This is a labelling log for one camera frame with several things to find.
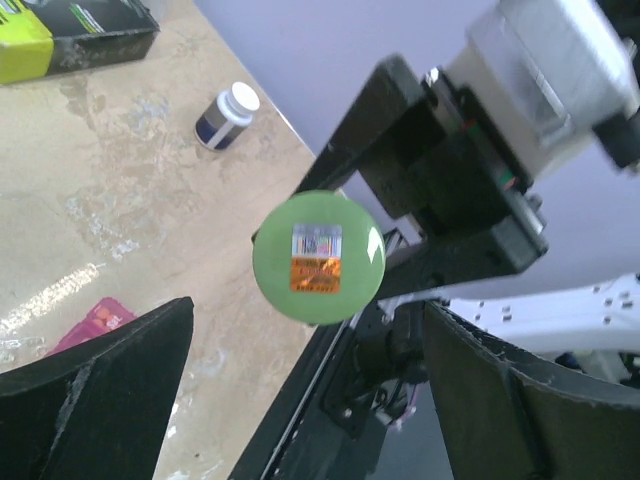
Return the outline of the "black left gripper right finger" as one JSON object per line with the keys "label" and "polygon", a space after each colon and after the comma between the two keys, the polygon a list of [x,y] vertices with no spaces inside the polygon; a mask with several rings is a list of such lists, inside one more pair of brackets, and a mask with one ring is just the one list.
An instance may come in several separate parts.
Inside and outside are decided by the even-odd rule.
{"label": "black left gripper right finger", "polygon": [[505,342],[433,302],[424,357],[457,479],[639,477],[639,393]]}

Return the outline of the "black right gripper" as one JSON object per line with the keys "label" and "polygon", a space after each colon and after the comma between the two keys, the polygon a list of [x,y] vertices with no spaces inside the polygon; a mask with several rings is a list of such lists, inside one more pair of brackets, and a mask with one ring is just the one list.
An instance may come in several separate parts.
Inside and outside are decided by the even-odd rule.
{"label": "black right gripper", "polygon": [[376,300],[519,274],[548,250],[532,178],[476,96],[444,74],[421,86],[402,55],[379,61],[294,190],[336,189],[364,154],[386,213],[414,218],[426,242],[389,257]]}

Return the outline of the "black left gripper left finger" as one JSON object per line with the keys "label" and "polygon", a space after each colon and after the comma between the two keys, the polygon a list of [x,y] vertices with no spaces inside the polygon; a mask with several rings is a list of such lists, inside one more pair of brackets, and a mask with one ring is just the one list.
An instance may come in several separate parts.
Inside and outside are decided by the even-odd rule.
{"label": "black left gripper left finger", "polygon": [[191,345],[176,298],[1,376],[4,479],[153,477]]}

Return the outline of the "pink weekly pill organizer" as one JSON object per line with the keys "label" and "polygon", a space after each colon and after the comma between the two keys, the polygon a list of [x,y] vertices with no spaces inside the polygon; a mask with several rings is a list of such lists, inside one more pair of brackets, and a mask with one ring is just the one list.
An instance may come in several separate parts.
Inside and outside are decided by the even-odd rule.
{"label": "pink weekly pill organizer", "polygon": [[85,318],[76,324],[59,343],[46,354],[46,357],[92,340],[103,334],[110,333],[120,326],[130,323],[135,318],[136,315],[116,299],[112,297],[102,298],[87,313]]}

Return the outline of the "green pill bottle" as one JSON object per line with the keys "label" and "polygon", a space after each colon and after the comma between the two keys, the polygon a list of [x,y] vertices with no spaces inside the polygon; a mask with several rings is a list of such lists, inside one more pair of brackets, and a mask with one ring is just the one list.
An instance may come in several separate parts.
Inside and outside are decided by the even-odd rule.
{"label": "green pill bottle", "polygon": [[284,316],[310,325],[340,323],[378,292],[386,267],[383,235],[356,202],[324,190],[295,194],[257,230],[256,283]]}

